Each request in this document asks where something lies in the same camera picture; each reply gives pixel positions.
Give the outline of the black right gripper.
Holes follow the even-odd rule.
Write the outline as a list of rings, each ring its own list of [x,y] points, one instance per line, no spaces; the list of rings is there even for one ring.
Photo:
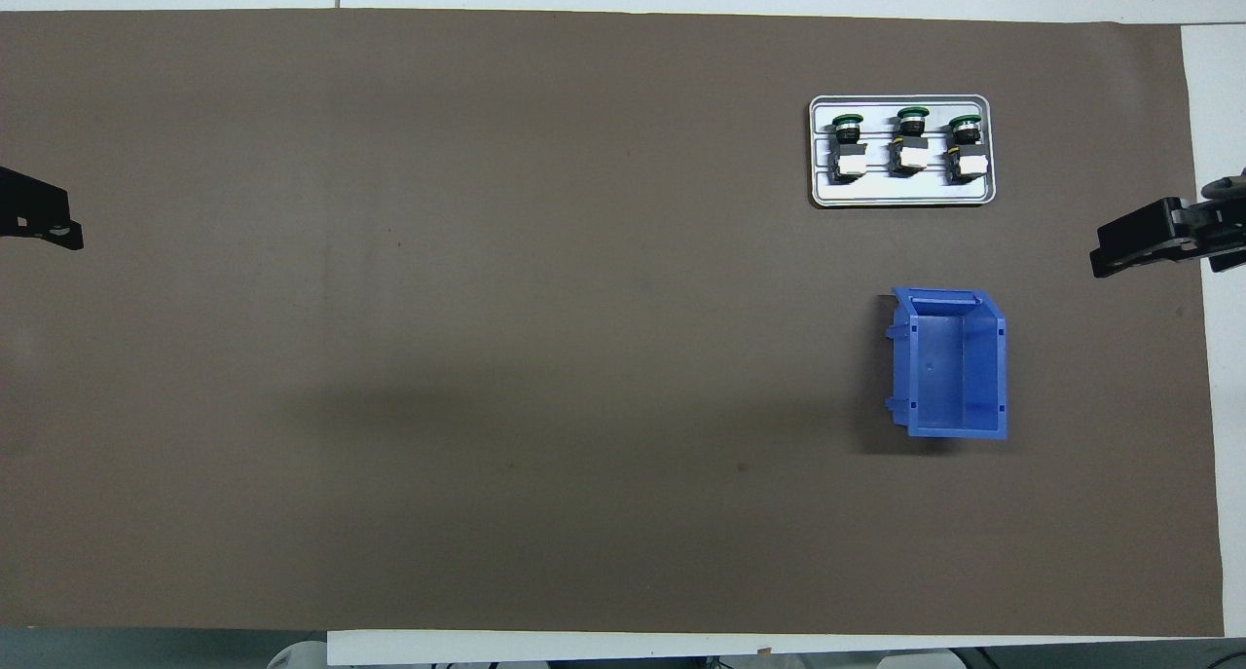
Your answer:
[[[1118,217],[1096,230],[1090,252],[1096,279],[1156,262],[1206,259],[1212,273],[1245,265],[1245,199],[1185,206],[1161,198]]]

